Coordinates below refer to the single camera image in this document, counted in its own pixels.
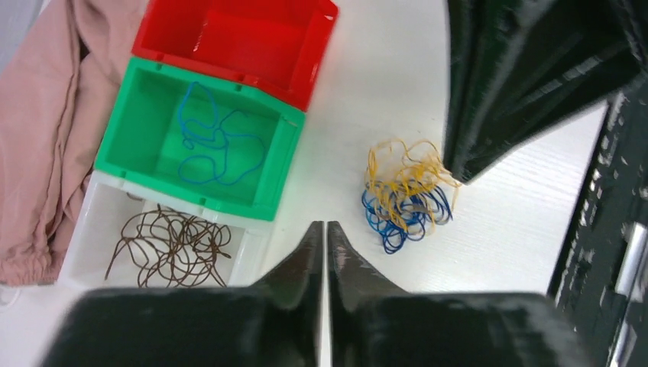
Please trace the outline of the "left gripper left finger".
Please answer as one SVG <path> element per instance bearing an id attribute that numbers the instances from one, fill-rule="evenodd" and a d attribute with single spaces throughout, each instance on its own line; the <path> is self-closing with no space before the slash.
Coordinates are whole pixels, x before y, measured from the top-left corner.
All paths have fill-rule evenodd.
<path id="1" fill-rule="evenodd" d="M 70 309 L 44 366 L 315 366 L 324 225 L 247 287 L 100 288 Z"/>

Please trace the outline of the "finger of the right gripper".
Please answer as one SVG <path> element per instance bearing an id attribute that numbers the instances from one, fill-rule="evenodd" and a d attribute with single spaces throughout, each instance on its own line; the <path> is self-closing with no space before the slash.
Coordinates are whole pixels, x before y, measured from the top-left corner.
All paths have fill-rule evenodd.
<path id="1" fill-rule="evenodd" d="M 443 164 L 474 180 L 647 75 L 645 1 L 450 1 Z"/>

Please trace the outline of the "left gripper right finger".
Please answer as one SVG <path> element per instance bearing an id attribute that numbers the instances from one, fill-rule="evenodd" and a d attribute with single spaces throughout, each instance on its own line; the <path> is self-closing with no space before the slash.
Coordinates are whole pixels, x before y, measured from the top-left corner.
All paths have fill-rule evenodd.
<path id="1" fill-rule="evenodd" d="M 590 366 L 571 323 L 541 294 L 410 293 L 327 225 L 335 366 Z"/>

